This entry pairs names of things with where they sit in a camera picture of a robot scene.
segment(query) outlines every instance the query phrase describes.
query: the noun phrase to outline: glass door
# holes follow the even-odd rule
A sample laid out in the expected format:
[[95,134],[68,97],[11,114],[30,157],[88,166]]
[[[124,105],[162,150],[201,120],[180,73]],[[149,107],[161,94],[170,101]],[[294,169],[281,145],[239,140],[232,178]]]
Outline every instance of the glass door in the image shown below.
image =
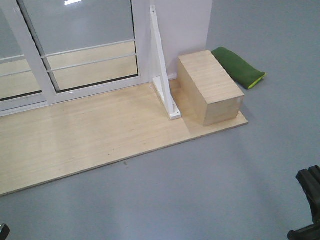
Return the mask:
[[0,111],[45,101],[1,9],[0,34]]
[[49,104],[149,80],[149,1],[1,0],[0,7],[35,76],[33,93]]

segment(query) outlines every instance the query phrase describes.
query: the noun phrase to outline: wooden box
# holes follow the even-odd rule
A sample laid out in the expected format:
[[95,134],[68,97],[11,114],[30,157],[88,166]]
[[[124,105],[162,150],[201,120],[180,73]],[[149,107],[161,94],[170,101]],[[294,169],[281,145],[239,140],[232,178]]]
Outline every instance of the wooden box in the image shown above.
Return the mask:
[[177,78],[203,126],[238,115],[245,95],[210,51],[180,56]]

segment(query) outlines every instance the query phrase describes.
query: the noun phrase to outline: white metal bracket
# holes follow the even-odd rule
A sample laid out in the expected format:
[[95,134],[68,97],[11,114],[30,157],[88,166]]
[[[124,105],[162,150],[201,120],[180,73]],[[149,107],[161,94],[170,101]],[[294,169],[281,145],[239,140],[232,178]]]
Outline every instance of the white metal bracket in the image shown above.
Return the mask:
[[174,99],[171,95],[164,51],[160,37],[156,6],[150,5],[151,13],[151,56],[152,82],[171,120],[181,118]]

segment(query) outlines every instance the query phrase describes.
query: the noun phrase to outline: green mat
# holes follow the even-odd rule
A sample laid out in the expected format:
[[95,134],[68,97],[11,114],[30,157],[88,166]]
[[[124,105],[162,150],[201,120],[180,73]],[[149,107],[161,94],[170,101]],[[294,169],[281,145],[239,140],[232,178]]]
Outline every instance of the green mat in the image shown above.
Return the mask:
[[253,68],[234,52],[218,47],[211,52],[230,77],[245,89],[252,89],[267,74]]

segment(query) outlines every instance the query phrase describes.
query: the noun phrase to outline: gray floor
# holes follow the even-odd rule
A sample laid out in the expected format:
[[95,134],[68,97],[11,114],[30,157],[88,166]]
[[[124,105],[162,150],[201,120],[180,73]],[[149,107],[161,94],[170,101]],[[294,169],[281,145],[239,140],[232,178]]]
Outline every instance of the gray floor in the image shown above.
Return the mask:
[[8,240],[284,240],[320,164],[320,2],[214,0],[208,49],[268,72],[249,125],[0,198]]

